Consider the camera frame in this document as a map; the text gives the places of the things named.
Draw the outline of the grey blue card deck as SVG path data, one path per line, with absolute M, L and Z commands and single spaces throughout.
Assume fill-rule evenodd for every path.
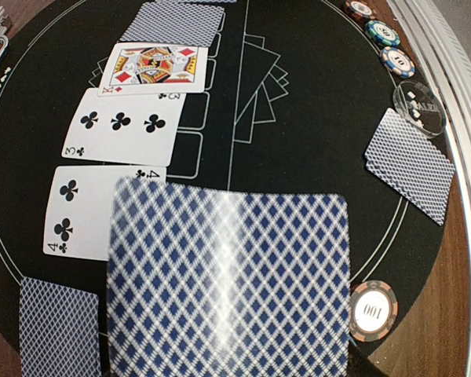
M 114 376 L 343 376 L 349 221 L 337 194 L 115 186 Z

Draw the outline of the blue card front seat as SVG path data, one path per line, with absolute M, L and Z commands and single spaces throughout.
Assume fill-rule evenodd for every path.
M 435 223 L 444 223 L 454 165 L 392 108 L 382 116 L 365 157 L 369 171 Z

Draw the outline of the blue card seat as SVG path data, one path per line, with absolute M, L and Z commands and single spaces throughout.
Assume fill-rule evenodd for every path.
M 98 297 L 25 277 L 20 285 L 23 376 L 100 376 Z
M 365 157 L 369 171 L 435 223 L 444 223 L 454 165 L 392 108 L 382 116 Z

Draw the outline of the orange chips seat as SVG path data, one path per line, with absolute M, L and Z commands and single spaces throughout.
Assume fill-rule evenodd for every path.
M 368 22 L 377 18 L 377 13 L 363 1 L 345 1 L 344 9 L 356 21 Z
M 350 333 L 361 342 L 383 339 L 398 314 L 393 289 L 384 281 L 368 280 L 355 286 L 350 298 Z

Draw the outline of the clear round dealer button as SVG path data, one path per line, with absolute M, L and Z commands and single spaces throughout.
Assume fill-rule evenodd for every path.
M 395 88 L 392 101 L 397 113 L 427 138 L 432 139 L 443 133 L 447 116 L 443 105 L 428 86 L 413 80 L 402 81 Z

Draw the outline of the blue white chips front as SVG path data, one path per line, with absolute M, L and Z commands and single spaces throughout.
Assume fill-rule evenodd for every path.
M 409 79 L 415 74 L 413 60 L 400 49 L 384 47 L 380 52 L 380 60 L 387 69 L 401 78 Z

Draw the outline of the green chips front seat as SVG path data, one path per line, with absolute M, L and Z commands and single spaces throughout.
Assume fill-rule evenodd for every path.
M 370 20 L 365 24 L 365 34 L 380 46 L 397 47 L 400 37 L 397 32 L 380 20 Z

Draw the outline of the orange chips front seat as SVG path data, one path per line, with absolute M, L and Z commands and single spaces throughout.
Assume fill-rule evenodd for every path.
M 377 13 L 363 1 L 345 1 L 344 9 L 356 21 L 368 22 L 377 18 Z

